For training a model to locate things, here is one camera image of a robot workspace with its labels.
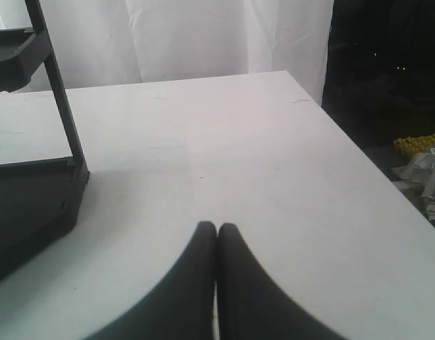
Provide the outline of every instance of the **black tray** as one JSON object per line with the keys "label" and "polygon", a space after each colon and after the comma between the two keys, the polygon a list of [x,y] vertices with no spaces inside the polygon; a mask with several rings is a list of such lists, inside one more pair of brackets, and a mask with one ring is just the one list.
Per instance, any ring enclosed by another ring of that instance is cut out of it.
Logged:
{"label": "black tray", "polygon": [[47,32],[32,28],[0,30],[0,92],[12,92],[30,82],[52,52]]}
{"label": "black tray", "polygon": [[73,228],[88,180],[72,157],[0,166],[0,279]]}

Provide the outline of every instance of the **yellow object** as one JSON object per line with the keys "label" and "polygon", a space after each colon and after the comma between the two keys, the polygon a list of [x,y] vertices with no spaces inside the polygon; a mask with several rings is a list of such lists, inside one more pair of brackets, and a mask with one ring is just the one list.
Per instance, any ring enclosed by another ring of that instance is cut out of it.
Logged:
{"label": "yellow object", "polygon": [[409,158],[435,145],[435,134],[425,137],[406,137],[394,141],[394,147]]}

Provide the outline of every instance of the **white table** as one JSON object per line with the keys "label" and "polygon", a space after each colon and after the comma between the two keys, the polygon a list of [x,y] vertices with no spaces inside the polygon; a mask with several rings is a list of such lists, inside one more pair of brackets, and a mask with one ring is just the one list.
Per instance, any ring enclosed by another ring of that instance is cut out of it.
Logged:
{"label": "white table", "polygon": [[[435,339],[435,230],[288,73],[68,94],[92,177],[76,229],[0,285],[0,339],[100,329],[199,220],[238,224],[344,336]],[[0,162],[67,155],[57,116],[49,93],[1,95]]]}

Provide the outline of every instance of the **white curtain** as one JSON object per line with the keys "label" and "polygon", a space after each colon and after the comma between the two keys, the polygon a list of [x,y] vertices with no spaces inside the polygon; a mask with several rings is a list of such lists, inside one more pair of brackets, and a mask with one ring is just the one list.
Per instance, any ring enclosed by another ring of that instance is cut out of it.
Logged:
{"label": "white curtain", "polygon": [[[41,0],[66,87],[287,69],[318,102],[334,0]],[[29,26],[0,0],[0,28]],[[27,90],[48,89],[41,69]]]}

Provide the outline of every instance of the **dark background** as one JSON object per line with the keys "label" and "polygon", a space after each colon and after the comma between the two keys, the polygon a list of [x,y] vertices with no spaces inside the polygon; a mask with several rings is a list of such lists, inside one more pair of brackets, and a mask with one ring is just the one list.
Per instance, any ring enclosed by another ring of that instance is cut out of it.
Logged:
{"label": "dark background", "polygon": [[435,0],[335,0],[323,108],[363,150],[435,133]]}

